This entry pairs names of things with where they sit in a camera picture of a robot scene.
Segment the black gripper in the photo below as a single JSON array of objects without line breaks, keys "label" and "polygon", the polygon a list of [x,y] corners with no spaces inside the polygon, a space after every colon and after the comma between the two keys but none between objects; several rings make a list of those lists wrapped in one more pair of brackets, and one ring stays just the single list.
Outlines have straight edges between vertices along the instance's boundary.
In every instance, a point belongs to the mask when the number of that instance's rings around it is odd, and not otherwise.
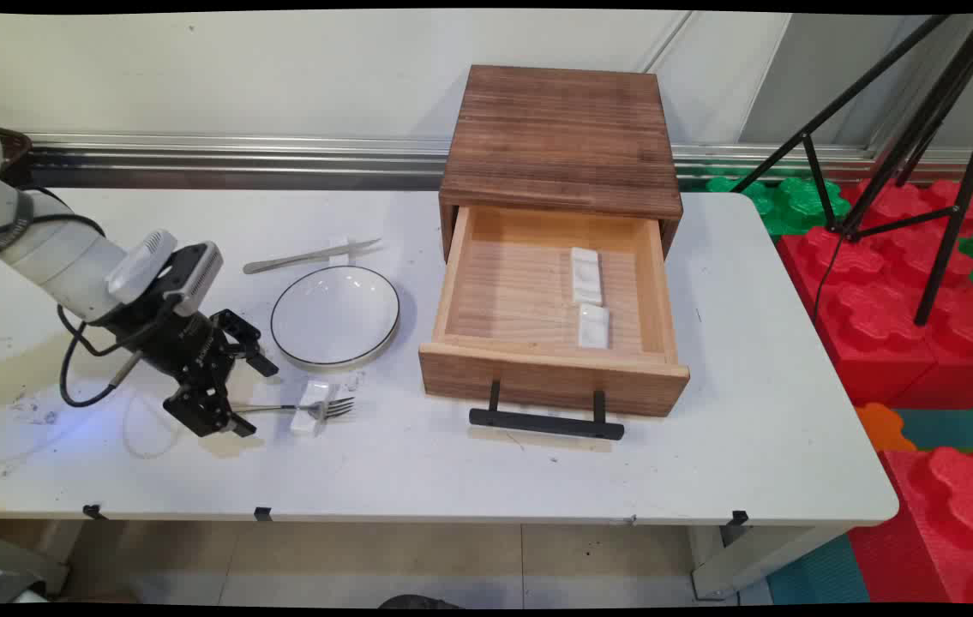
[{"label": "black gripper", "polygon": [[162,407],[197,437],[233,433],[250,437],[256,428],[228,401],[226,382],[234,362],[242,359],[270,378],[279,368],[264,355],[261,332],[242,316],[223,309],[212,316],[174,312],[177,294],[154,286],[131,304],[119,306],[97,320],[115,341],[161,374],[180,383]]}]

